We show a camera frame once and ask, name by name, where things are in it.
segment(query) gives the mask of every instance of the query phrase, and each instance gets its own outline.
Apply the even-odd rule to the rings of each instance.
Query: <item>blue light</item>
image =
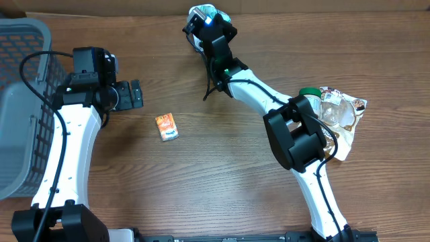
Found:
[[[206,16],[206,19],[204,20],[204,22],[205,22],[207,25],[210,25],[210,23],[212,23],[212,19],[211,19],[209,16]]]

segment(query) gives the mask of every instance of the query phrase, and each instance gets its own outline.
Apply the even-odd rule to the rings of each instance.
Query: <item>bottle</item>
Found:
[[[305,96],[309,100],[314,113],[319,118],[321,115],[321,91],[315,87],[305,87],[298,94]]]

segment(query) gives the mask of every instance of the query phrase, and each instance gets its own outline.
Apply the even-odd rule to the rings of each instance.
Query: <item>gray plastic bin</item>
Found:
[[[21,81],[21,60],[51,50],[48,27],[30,18],[0,19],[0,200],[36,194],[52,143],[52,111]],[[54,55],[30,59],[27,80],[48,100],[66,77]]]

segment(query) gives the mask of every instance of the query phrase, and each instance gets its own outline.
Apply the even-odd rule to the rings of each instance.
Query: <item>small packet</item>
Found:
[[[366,110],[367,101],[351,97],[331,87],[320,87],[321,116],[320,119],[334,132],[339,148],[335,158],[344,161],[351,150],[354,140],[355,126]],[[325,130],[327,146],[325,152],[331,154],[335,143],[331,135]]]
[[[173,140],[179,136],[172,113],[155,118],[160,130],[161,140]]]

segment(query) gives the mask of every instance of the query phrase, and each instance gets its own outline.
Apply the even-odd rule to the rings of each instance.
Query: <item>gray crate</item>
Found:
[[[36,19],[0,19],[0,200],[36,194],[42,181],[54,118],[19,78],[21,60],[51,50],[48,27]],[[66,77],[54,55],[30,59],[27,80],[48,100]]]

